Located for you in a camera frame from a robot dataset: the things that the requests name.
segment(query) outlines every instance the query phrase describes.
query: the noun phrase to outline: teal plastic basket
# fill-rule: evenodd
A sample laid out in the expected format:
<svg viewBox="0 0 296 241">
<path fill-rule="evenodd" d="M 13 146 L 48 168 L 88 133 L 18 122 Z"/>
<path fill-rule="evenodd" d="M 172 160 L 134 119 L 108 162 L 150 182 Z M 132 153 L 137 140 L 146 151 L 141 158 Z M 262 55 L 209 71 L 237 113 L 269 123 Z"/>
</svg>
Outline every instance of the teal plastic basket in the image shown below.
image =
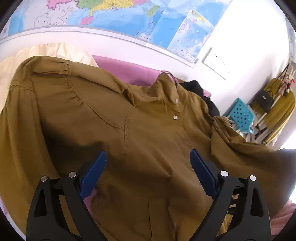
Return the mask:
<svg viewBox="0 0 296 241">
<path fill-rule="evenodd" d="M 254 121 L 254 114 L 240 98 L 236 99 L 235 106 L 229 115 L 241 131 L 254 133 L 254 130 L 251 129 L 252 122 Z"/>
</svg>

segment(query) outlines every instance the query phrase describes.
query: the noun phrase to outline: black cloth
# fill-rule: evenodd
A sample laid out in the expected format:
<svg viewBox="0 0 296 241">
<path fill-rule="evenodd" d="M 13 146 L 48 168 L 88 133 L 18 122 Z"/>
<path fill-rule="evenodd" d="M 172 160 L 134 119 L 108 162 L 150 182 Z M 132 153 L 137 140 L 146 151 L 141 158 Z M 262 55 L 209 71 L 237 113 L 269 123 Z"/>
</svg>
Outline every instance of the black cloth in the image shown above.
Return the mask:
<svg viewBox="0 0 296 241">
<path fill-rule="evenodd" d="M 209 108 L 209 114 L 211 116 L 220 116 L 220 112 L 218 110 L 218 108 L 215 106 L 215 104 L 211 101 L 211 99 L 209 97 L 205 97 L 203 95 L 203 89 L 201 88 L 200 84 L 196 81 L 190 81 L 190 82 L 184 82 L 184 83 L 180 83 L 180 85 L 190 91 L 193 92 L 195 94 L 197 94 L 199 97 L 201 97 L 204 102 L 207 104 L 208 108 Z"/>
</svg>

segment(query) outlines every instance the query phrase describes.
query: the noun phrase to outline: brown jacket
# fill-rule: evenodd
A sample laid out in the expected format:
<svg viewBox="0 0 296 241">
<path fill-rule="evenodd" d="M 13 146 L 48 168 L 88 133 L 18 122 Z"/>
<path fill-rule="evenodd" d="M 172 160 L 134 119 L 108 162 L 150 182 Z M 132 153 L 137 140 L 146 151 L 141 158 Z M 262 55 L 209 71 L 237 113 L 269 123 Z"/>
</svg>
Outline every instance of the brown jacket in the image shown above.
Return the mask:
<svg viewBox="0 0 296 241">
<path fill-rule="evenodd" d="M 0 196 L 25 231 L 40 177 L 67 175 L 105 150 L 92 208 L 107 238 L 188 241 L 212 203 L 189 162 L 194 148 L 234 176 L 257 176 L 271 216 L 294 188 L 295 151 L 246 143 L 166 74 L 139 87 L 100 68 L 33 57 L 18 68 L 0 116 Z"/>
</svg>

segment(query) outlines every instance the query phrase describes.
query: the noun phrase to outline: blue gripper pad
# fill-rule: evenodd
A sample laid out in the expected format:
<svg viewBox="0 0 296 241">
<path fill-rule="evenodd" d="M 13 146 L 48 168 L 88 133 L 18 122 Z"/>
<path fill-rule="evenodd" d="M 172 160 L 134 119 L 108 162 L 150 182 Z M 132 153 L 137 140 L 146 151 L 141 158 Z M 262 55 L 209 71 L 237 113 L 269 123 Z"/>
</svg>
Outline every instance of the blue gripper pad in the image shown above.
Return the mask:
<svg viewBox="0 0 296 241">
<path fill-rule="evenodd" d="M 96 183 L 101 176 L 107 164 L 107 155 L 104 151 L 96 158 L 90 168 L 87 170 L 83 178 L 80 180 L 79 195 L 82 200 L 91 195 Z"/>
<path fill-rule="evenodd" d="M 218 186 L 217 179 L 214 177 L 214 175 L 219 173 L 218 168 L 213 164 L 212 171 L 214 173 L 212 173 L 196 149 L 190 152 L 190 163 L 205 193 L 215 199 L 218 195 Z"/>
</svg>

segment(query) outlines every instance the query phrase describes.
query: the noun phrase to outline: map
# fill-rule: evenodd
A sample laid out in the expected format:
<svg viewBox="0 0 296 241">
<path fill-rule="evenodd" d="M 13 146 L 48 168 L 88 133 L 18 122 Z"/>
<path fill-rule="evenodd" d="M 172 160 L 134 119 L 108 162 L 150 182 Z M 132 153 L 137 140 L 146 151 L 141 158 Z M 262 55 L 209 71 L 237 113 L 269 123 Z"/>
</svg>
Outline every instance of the map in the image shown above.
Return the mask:
<svg viewBox="0 0 296 241">
<path fill-rule="evenodd" d="M 29 29 L 84 26 L 126 34 L 193 63 L 231 0 L 23 0 L 0 39 Z"/>
</svg>

